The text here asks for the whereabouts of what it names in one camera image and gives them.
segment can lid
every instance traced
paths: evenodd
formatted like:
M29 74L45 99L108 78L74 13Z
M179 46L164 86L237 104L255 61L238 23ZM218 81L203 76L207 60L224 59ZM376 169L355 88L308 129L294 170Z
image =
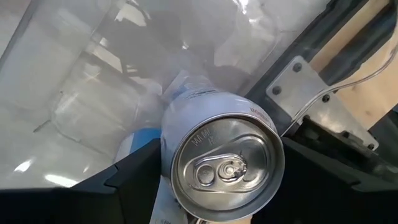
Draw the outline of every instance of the can lid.
M277 156L267 133L253 122L239 117L211 121L177 153L176 196L212 211L243 207L269 185Z

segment can rim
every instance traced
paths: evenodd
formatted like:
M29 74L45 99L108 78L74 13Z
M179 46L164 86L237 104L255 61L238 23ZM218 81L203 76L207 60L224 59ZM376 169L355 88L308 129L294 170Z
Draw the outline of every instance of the can rim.
M216 211L217 214L222 214L224 213L225 215L227 214L231 214L231 212L236 213L238 210L241 210L244 207L247 207L250 204L253 204L253 201L258 200L259 197L264 196L265 192L269 192L270 194L268 195L268 197L266 197L266 200L263 201L263 204L261 206L258 206L256 209L253 209L252 211L248 212L247 214L243 215L243 216L238 216L238 217L232 217L232 218L228 218L228 219L210 219L211 217L199 217L197 215L196 212L190 211L187 206L181 201L180 197L181 195L176 192L176 188L175 188L175 184L180 184L179 180L177 180L174 174L174 171L176 170L176 159L179 157L179 155L182 152L183 146L186 145L189 137L198 129L200 129L201 127L203 127L204 125L209 124L210 122L214 122L216 120L219 119L228 119L228 118L239 118L239 119L243 119L249 122L254 122L255 124L260 124L261 126L259 126L259 128L264 131L266 134L270 133L271 135L270 140L271 143L274 145L275 147L275 151L279 152L280 155L278 155L279 159L277 160L277 166L279 170L276 169L277 172L275 172L275 174L273 175L273 183L270 184L270 186L272 187L266 187L255 199L253 199L251 202L249 202L248 204L246 204L245 206L241 207L241 208L235 208L232 210L226 210L226 211ZM180 141L180 143L178 144L177 150L174 152L174 155L172 157L172 165L170 167L170 183L172 186L172 190L173 193L177 199L177 201L179 202L179 204L191 215L193 215L194 217L197 217L199 219L208 221L208 222L230 222L230 221L235 221L235 220L240 220L242 218L246 218L256 212L258 212L260 209L262 209L264 206L266 206L271 199L274 197L274 195L276 194L277 190L280 187L280 184L282 182L282 178L284 175L284 169L285 169L285 156L284 156L284 150L283 150L283 144L282 144L282 140L280 139L279 135L272 129L272 127L270 127L267 123L265 123L264 121L262 121L261 119L259 119L258 117L251 115L251 114L246 114L246 113L222 113L222 114L218 114L216 116L212 116L211 118L208 118L202 122L200 122L199 124L197 124L196 126L194 126L186 135L184 135L184 137L182 138L182 140ZM187 198L187 196L185 195L185 193L181 190L181 193L183 194L183 197ZM208 210L206 208L200 208L199 205L197 205L197 207L201 210L205 210L205 211L211 211Z

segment blue object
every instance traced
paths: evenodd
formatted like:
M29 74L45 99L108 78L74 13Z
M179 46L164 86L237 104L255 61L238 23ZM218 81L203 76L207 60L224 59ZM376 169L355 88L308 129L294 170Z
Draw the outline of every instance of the blue object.
M145 146L151 140L155 138L160 138L162 130L156 128L143 128L134 132L134 137L132 139L130 153L136 151L137 149Z

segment wire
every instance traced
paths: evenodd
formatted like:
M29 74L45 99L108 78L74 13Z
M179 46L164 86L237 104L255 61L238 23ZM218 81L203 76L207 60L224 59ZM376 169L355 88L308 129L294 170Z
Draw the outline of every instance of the wire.
M195 218L191 222L191 224L207 224L206 221L201 220L200 218Z
M394 29L394 32L397 32L397 28L398 27L398 23L396 25L396 28ZM398 53L398 44L395 45L395 47L391 50L390 52L390 57L388 58L388 60L386 62L384 62L384 64L377 69L375 72L372 72L370 75L360 79L360 80L356 80L353 81L351 83L346 83L346 84L340 84L337 83L335 85L332 85L331 87L322 90L321 92L319 92L318 94L316 94L306 105L304 105L304 107L298 111L296 113L296 115L293 117L292 122L290 124L290 126L283 132L282 136L305 114L305 112L308 111L308 109L315 103L317 102L321 97L325 96L326 94L332 93L334 91L343 89L343 88L348 88L351 86L355 86L358 85L360 83L366 82L376 76L378 76L380 73L382 73L395 59L396 55Z

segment black rubber edge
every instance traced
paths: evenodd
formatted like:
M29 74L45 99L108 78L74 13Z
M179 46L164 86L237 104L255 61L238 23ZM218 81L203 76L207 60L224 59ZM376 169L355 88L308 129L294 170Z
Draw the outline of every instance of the black rubber edge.
M319 73L328 85L338 83L355 73L362 63L376 53L392 36L397 21L393 2L383 10L333 58Z
M294 40L246 95L246 98L269 113L278 132L284 131L290 125L291 117L267 96L267 86L295 56L301 55L310 61L367 1L331 0L326 9Z
M369 132L379 142L376 152L387 162L398 167L398 114L391 110Z

